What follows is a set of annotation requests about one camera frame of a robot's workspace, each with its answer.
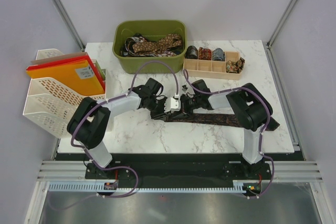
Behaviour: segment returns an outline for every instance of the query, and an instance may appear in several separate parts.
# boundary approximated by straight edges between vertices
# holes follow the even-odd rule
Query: black strap
[[[242,127],[237,117],[231,114],[192,114],[187,118],[166,119],[165,122],[200,123],[220,126]],[[276,130],[280,124],[271,117],[266,131]]]

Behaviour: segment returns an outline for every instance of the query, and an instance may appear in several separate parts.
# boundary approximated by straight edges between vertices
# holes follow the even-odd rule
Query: brown patterned lanyard
[[[238,61],[227,61],[226,62],[226,72],[227,73],[240,73],[242,72],[245,64],[245,59],[240,57]]]
[[[166,119],[165,122],[181,122],[181,123],[200,123],[220,126],[242,127],[237,117],[232,114],[192,114],[187,118]],[[276,130],[280,124],[271,117],[266,131]]]
[[[138,56],[147,54],[154,54],[157,56],[161,54],[167,54],[167,56],[172,56],[170,53],[168,53],[168,49],[174,47],[180,47],[182,45],[183,42],[182,37],[180,35],[169,34],[165,38],[162,38],[157,42],[141,40],[133,44],[132,48],[134,54]]]

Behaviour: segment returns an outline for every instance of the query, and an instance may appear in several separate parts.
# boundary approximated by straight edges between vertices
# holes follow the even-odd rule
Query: white connector
[[[181,102],[179,98],[180,96],[178,94],[175,94],[174,97],[167,98],[164,104],[164,112],[179,111],[181,109]]]

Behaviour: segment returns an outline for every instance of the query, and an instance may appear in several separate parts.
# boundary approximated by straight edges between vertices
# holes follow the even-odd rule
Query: marble table surface
[[[127,91],[131,85],[132,74],[121,68],[118,59],[112,53],[111,42],[88,43],[86,51],[97,59],[102,68],[106,68],[111,77],[112,95]],[[266,153],[294,152],[276,87],[272,78],[261,40],[233,41],[188,41],[188,45],[202,46],[214,50],[239,51],[246,60],[242,78],[239,81],[203,78],[211,91],[242,86],[251,82],[273,107],[273,117],[280,127],[264,134],[263,151]],[[175,81],[171,74],[140,74],[135,85],[145,84],[149,77],[164,86],[163,94],[172,96]],[[186,81],[180,71],[177,73],[180,87]],[[191,77],[191,82],[199,78]],[[205,111],[197,113],[233,113],[231,109]],[[244,148],[244,131],[240,128],[192,123],[165,123],[151,120],[149,111],[139,109],[118,115],[113,121],[113,130],[105,134],[104,143],[112,153],[241,153]],[[82,150],[70,145],[69,138],[63,138],[59,153],[81,153]]]

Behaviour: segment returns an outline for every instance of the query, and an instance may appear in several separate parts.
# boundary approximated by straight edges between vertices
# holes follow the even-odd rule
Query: yellow folder
[[[87,60],[74,61],[64,65],[27,70],[32,78],[51,77],[77,93],[85,96],[104,94],[97,76]]]

